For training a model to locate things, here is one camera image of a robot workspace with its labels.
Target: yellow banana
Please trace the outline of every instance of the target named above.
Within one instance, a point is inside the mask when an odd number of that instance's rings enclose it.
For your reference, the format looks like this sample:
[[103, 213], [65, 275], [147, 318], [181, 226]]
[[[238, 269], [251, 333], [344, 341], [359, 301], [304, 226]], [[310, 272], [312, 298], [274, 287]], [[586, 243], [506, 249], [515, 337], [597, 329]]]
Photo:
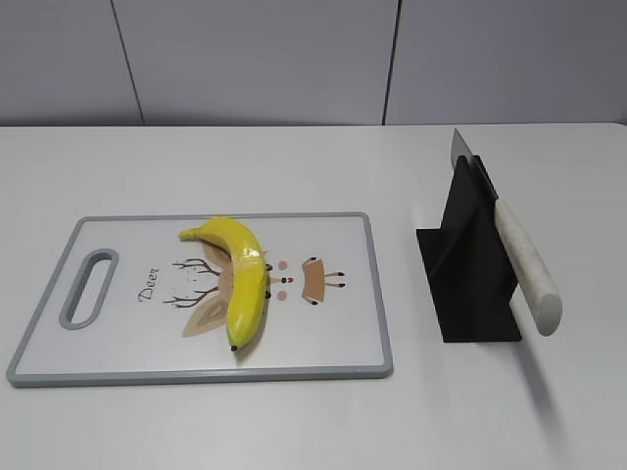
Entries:
[[228, 305], [228, 339], [231, 350], [250, 342], [262, 319], [267, 274], [262, 247], [255, 234], [241, 222], [216, 217], [203, 226], [180, 232], [181, 240], [198, 240], [227, 250], [233, 263], [233, 293]]

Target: gray cutting board rim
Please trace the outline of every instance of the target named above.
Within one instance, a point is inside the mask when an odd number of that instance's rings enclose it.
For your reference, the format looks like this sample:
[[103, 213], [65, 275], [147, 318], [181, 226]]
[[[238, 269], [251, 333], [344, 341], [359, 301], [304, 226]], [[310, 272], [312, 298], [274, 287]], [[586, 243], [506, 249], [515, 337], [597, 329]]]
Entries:
[[[55, 373], [30, 374], [20, 373], [19, 365], [25, 349], [31, 339], [38, 320], [55, 288], [66, 260], [82, 227], [88, 222], [99, 221], [149, 221], [149, 220], [206, 220], [216, 216], [234, 218], [333, 218], [358, 217], [362, 221], [366, 255], [371, 276], [373, 299], [378, 321], [382, 363], [369, 365], [322, 365], [304, 367], [264, 367], [230, 369], [190, 369], [133, 372], [98, 372], [98, 373]], [[107, 386], [107, 385], [149, 385], [149, 384], [189, 384], [214, 382], [248, 382], [277, 380], [321, 380], [321, 379], [364, 379], [383, 378], [393, 371], [390, 341], [387, 332], [385, 310], [379, 284], [378, 269], [374, 252], [372, 232], [368, 216], [363, 212], [289, 212], [289, 213], [244, 213], [244, 214], [186, 214], [186, 215], [124, 215], [124, 216], [88, 216], [76, 224], [72, 236], [64, 249], [43, 296], [32, 316], [24, 336], [7, 369], [7, 379], [14, 387], [63, 387], [63, 386]]]

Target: knife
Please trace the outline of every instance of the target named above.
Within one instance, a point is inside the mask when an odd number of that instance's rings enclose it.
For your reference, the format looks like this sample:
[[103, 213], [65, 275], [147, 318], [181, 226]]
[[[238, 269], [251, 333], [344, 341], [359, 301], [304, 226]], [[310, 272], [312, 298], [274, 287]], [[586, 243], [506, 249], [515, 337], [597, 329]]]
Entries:
[[[451, 145], [453, 169], [459, 158], [466, 158], [468, 163], [473, 165], [473, 154], [459, 131], [455, 129]], [[489, 183], [491, 199], [494, 200], [494, 223], [497, 232], [516, 273], [536, 327], [541, 335], [550, 336], [559, 326], [562, 313], [562, 301], [555, 282], [524, 228], [505, 201], [499, 198], [483, 165], [480, 164], [479, 168]]]

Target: gray wall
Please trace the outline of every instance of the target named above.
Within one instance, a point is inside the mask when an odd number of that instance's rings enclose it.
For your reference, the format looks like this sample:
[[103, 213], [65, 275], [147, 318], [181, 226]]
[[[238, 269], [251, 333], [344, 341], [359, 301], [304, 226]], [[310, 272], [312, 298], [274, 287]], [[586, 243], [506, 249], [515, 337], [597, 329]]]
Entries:
[[0, 125], [627, 119], [627, 0], [403, 0], [390, 82], [397, 0], [114, 3], [0, 2]]
[[139, 123], [109, 0], [0, 1], [0, 125]]
[[387, 123], [627, 118], [626, 0], [404, 0]]
[[380, 124], [396, 0], [117, 0], [147, 124]]

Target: black knife stand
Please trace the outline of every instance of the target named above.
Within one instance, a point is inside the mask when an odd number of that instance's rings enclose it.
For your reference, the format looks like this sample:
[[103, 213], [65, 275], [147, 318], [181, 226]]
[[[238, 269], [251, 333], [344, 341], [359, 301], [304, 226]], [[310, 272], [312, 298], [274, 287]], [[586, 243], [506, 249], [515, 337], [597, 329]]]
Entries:
[[517, 280], [494, 224], [497, 199], [481, 159], [459, 157], [440, 228], [416, 230], [445, 343], [521, 339], [509, 308]]

